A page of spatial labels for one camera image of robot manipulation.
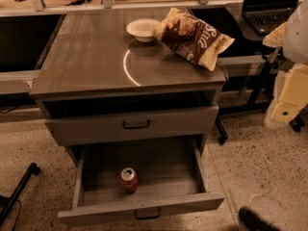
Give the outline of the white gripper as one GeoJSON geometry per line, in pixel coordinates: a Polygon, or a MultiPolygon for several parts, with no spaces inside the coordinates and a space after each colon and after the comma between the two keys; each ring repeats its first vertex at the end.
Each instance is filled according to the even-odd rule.
{"type": "MultiPolygon", "coordinates": [[[[284,22],[263,39],[267,47],[276,48],[283,44],[287,23],[284,22]]],[[[275,78],[265,124],[270,129],[288,125],[308,105],[308,65],[294,64],[288,71],[279,70],[275,78]]]]}

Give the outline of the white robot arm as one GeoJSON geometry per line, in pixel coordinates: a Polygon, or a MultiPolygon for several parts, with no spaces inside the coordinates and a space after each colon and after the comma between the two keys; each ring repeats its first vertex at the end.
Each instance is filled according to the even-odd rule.
{"type": "Polygon", "coordinates": [[[264,39],[268,47],[282,47],[283,56],[294,63],[287,72],[278,71],[265,124],[271,129],[288,125],[308,105],[308,0],[295,9],[264,39]]]}

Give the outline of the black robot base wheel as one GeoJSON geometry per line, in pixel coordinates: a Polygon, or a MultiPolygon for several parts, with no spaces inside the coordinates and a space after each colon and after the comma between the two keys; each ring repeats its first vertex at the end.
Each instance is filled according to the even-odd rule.
{"type": "Polygon", "coordinates": [[[239,230],[240,231],[280,231],[271,223],[262,220],[255,212],[247,207],[239,210],[239,230]]]}

